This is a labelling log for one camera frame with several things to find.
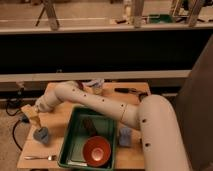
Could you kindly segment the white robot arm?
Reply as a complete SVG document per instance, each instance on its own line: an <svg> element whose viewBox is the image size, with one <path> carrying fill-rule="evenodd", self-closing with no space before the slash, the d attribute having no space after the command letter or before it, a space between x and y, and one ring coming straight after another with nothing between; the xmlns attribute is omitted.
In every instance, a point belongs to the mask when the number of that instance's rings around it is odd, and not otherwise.
<svg viewBox="0 0 213 171"><path fill-rule="evenodd" d="M146 171L190 171L176 113L163 96L151 94L132 105L82 90L74 81L58 83L35 103L39 112L50 112L65 102L82 104L138 130Z"/></svg>

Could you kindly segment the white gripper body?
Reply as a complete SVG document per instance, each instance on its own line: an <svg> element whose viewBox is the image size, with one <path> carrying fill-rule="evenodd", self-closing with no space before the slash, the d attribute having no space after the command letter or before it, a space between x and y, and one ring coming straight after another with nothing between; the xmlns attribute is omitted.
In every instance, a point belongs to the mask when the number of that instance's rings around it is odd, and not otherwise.
<svg viewBox="0 0 213 171"><path fill-rule="evenodd" d="M43 99L38 99L35 102L35 106L37 107L39 112L51 112L53 110L53 108L48 106Z"/></svg>

